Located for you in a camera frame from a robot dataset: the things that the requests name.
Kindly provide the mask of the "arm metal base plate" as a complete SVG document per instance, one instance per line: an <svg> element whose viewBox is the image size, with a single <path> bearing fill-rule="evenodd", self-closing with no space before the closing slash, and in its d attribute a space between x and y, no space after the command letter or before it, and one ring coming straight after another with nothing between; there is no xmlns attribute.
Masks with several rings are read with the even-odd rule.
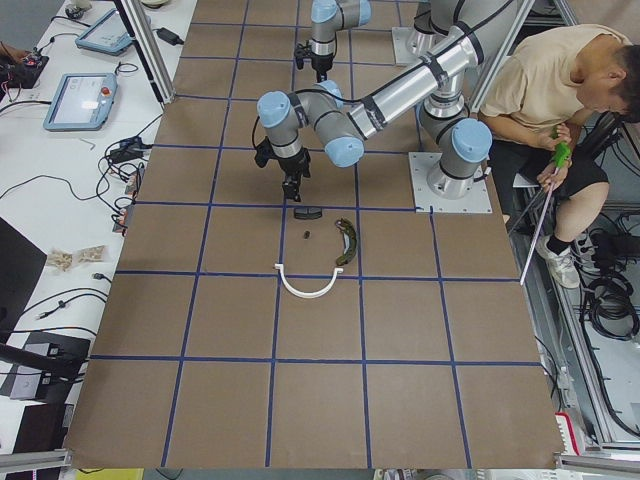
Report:
<svg viewBox="0 0 640 480"><path fill-rule="evenodd" d="M493 212L480 164L466 179L449 177L441 169L441 154L410 152L411 184L417 213L491 214Z"/></svg>
<svg viewBox="0 0 640 480"><path fill-rule="evenodd" d="M419 31L414 27L393 27L391 30L395 64L405 66L415 62L437 41L434 32Z"/></svg>

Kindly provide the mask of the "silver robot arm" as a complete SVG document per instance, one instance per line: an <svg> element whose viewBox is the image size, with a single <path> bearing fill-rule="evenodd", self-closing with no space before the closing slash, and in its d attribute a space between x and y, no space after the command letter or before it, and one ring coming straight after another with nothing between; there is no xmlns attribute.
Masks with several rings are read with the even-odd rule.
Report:
<svg viewBox="0 0 640 480"><path fill-rule="evenodd" d="M367 0L313 0L311 5L311 37L304 46L316 80L327 79L337 51L337 33L366 25L372 14Z"/></svg>
<svg viewBox="0 0 640 480"><path fill-rule="evenodd" d="M443 39L419 54L396 77L345 110L336 83L325 80L291 93L271 91L257 102L264 140L255 147L255 163L276 161L284 173L287 199L298 201L301 180L310 175L310 154L299 132L314 130L325 154L338 167L350 167L364 155L364 143L420 102L435 102L445 117L461 112L458 94L466 70L481 65L504 44L518 15L515 1L432 1L428 12Z"/></svg>

